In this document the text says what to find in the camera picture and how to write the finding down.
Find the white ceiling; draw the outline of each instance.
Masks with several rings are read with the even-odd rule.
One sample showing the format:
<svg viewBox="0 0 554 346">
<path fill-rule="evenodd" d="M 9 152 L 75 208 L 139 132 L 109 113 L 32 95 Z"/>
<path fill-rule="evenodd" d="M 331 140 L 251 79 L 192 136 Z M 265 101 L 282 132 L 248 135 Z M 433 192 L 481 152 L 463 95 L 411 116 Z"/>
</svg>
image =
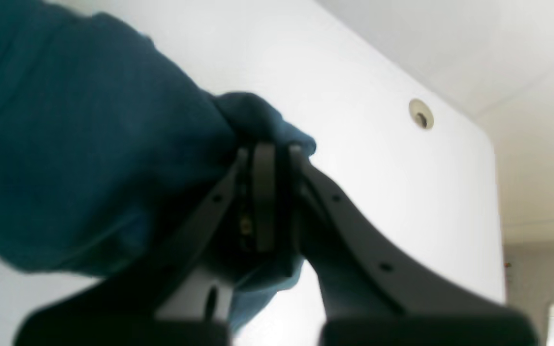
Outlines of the white ceiling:
<svg viewBox="0 0 554 346">
<path fill-rule="evenodd" d="M 494 142 L 506 243 L 554 240 L 554 0 L 318 0 Z"/>
</svg>

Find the white panel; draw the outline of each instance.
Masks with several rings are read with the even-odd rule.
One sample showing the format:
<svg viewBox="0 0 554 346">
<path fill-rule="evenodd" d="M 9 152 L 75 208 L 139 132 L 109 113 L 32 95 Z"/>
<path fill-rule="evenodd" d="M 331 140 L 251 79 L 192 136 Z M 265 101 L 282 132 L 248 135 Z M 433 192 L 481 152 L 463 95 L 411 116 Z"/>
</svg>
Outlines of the white panel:
<svg viewBox="0 0 554 346">
<path fill-rule="evenodd" d="M 94 282 L 64 274 L 21 274 L 0 262 L 0 346 L 11 345 L 18 326 L 33 309 Z"/>
<path fill-rule="evenodd" d="M 319 2 L 474 117 L 554 68 L 554 1 Z"/>
<path fill-rule="evenodd" d="M 456 283 L 503 301 L 494 153 L 483 132 L 311 0 L 74 1 L 108 9 L 150 35 L 201 87 L 250 90 L 318 143 L 314 164 L 338 182 L 398 246 Z M 411 120 L 425 101 L 435 127 Z M 308 275 L 302 280 L 308 282 Z M 278 296 L 267 309 L 282 319 L 273 340 L 301 345 L 317 337 L 320 306 Z M 0 294 L 11 294 L 4 289 Z M 309 317 L 308 328 L 293 318 Z M 276 324 L 264 324 L 269 334 Z"/>
</svg>

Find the round hole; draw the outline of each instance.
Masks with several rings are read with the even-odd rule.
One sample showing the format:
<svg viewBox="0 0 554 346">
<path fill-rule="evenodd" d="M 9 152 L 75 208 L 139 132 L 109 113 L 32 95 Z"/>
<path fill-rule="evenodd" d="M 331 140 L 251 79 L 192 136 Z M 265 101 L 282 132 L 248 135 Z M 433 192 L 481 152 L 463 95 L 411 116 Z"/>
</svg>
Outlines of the round hole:
<svg viewBox="0 0 554 346">
<path fill-rule="evenodd" d="M 217 287 L 211 287 L 209 295 L 206 298 L 206 305 L 204 305 L 204 320 L 210 321 L 215 315 L 215 309 L 217 308 Z"/>
<path fill-rule="evenodd" d="M 409 115 L 414 120 L 414 123 L 425 130 L 430 130 L 435 122 L 429 107 L 418 99 L 409 102 Z"/>
<path fill-rule="evenodd" d="M 386 263 L 385 261 L 380 263 L 380 269 L 387 273 L 390 273 L 391 271 L 394 270 L 393 266 L 390 263 Z"/>
</svg>

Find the teal fabric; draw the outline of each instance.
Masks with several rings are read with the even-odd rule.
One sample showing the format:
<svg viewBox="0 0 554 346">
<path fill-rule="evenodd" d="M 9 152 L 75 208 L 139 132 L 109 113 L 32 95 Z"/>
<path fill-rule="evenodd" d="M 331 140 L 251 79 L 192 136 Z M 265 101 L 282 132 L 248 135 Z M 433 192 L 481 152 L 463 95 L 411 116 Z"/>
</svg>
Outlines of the teal fabric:
<svg viewBox="0 0 554 346">
<path fill-rule="evenodd" d="M 204 92 L 115 18 L 0 0 L 0 258 L 16 269 L 120 271 L 255 140 L 315 150 L 262 98 Z M 256 274 L 233 328 L 296 280 Z"/>
</svg>

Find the black component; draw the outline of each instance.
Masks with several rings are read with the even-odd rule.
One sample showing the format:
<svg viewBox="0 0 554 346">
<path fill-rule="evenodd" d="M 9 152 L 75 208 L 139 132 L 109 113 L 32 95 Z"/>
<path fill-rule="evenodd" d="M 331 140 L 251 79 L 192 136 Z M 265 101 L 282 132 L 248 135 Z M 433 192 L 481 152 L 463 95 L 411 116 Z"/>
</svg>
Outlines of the black component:
<svg viewBox="0 0 554 346">
<path fill-rule="evenodd" d="M 158 249 L 33 314 L 16 345 L 227 346 L 233 283 L 278 256 L 299 255 L 319 279 L 322 345 L 536 343 L 523 315 L 392 245 L 298 146 L 259 144 L 252 155 L 240 149 L 228 175 Z"/>
</svg>

